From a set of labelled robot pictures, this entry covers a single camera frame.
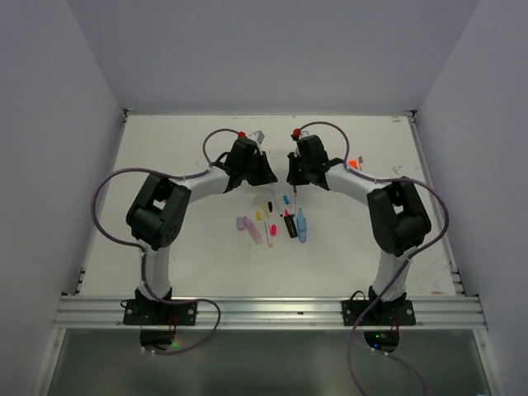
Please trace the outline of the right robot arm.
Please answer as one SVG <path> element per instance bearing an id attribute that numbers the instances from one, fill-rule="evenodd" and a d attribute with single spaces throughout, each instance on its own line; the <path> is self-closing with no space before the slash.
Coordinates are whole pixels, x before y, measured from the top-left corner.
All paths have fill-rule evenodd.
<path id="1" fill-rule="evenodd" d="M 406 295 L 410 255 L 431 232 L 431 221 L 416 187 L 408 179 L 379 181 L 330 159 L 317 135 L 295 130 L 296 150 L 288 154 L 286 181 L 314 185 L 343 194 L 367 207 L 370 226 L 380 248 L 379 265 L 370 290 L 367 313 L 375 323 L 387 323 L 397 313 L 394 301 Z"/>

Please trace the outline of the white yellow marker pen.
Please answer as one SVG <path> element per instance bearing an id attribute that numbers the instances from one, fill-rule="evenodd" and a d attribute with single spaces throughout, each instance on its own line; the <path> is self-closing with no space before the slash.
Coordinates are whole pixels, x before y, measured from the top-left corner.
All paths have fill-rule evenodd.
<path id="1" fill-rule="evenodd" d="M 262 218 L 262 222 L 264 224 L 264 229 L 265 229 L 265 235 L 266 235 L 266 243 L 267 243 L 267 246 L 269 248 L 272 248 L 273 247 L 273 241 L 272 241 L 272 237 L 271 237 L 271 231 L 270 231 L 270 228 L 269 228 L 269 224 L 268 224 L 268 221 L 267 221 L 267 217 L 264 216 Z"/>

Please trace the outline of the lilac highlighter body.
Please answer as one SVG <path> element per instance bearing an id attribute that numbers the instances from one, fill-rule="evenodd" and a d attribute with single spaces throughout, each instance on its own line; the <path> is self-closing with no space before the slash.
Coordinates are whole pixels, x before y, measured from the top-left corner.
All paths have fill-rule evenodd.
<path id="1" fill-rule="evenodd" d="M 248 217 L 244 218 L 244 222 L 245 222 L 245 228 L 248 231 L 249 235 L 251 236 L 253 242 L 256 245 L 262 244 L 263 243 L 263 238 L 262 238 L 262 235 L 260 234 L 257 226 Z"/>

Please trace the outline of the black cap white pen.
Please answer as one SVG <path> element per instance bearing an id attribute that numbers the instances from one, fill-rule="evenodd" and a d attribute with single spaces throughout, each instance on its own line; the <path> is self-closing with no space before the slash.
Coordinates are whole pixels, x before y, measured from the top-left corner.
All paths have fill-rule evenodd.
<path id="1" fill-rule="evenodd" d="M 282 205 L 281 205 L 281 201 L 280 201 L 279 196 L 275 192 L 273 192 L 273 199 L 274 199 L 274 203 L 276 205 L 276 210 L 277 210 L 279 216 L 283 217 L 284 216 L 284 211 L 283 211 L 283 208 L 282 208 Z"/>

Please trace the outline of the lilac highlighter cap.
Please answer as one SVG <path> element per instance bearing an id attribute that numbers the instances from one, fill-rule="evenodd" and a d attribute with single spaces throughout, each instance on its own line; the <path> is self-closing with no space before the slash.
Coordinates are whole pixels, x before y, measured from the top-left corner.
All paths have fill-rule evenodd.
<path id="1" fill-rule="evenodd" d="M 237 230 L 244 230 L 247 227 L 247 217 L 239 216 L 236 218 Z"/>

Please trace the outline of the thin yellow pen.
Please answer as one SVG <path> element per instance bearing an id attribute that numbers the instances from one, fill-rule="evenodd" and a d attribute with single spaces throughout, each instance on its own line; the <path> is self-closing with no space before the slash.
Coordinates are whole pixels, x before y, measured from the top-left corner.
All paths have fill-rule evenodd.
<path id="1" fill-rule="evenodd" d="M 256 192 L 256 197 L 257 197 L 257 200 L 262 208 L 262 211 L 263 211 L 263 214 L 264 216 L 267 218 L 269 216 L 269 210 L 268 210 L 268 207 L 267 207 L 267 203 L 262 199 L 262 196 L 259 192 L 259 190 L 255 190 Z"/>

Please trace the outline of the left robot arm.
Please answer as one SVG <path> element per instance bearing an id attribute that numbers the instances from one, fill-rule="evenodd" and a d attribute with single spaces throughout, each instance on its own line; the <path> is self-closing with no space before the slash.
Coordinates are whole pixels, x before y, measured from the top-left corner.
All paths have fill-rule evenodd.
<path id="1" fill-rule="evenodd" d="M 146 300 L 144 317 L 166 322 L 171 315 L 172 288 L 168 280 L 170 246 L 181 232 L 187 207 L 208 196 L 226 194 L 246 182 L 264 186 L 277 182 L 266 152 L 257 141 L 238 137 L 223 159 L 190 177 L 151 172 L 125 217 L 140 250 L 139 295 Z"/>

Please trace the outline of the blue translucent highlighter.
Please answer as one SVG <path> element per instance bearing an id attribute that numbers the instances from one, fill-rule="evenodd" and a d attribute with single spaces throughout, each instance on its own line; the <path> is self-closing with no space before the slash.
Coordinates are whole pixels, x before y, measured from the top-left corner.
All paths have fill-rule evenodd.
<path id="1" fill-rule="evenodd" d="M 306 223 L 306 218 L 304 216 L 304 212 L 301 208 L 299 208 L 296 218 L 297 218 L 297 231 L 298 231 L 299 241 L 301 243 L 305 243 L 307 240 L 307 223 Z"/>

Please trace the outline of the black pink highlighter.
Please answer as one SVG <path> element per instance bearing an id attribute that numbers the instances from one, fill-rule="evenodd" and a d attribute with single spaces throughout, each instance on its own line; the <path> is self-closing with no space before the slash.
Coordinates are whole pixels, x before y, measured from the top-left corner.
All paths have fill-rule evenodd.
<path id="1" fill-rule="evenodd" d="M 294 216 L 288 210 L 284 210 L 283 219 L 285 221 L 285 226 L 290 238 L 297 238 L 298 232 L 295 225 Z"/>

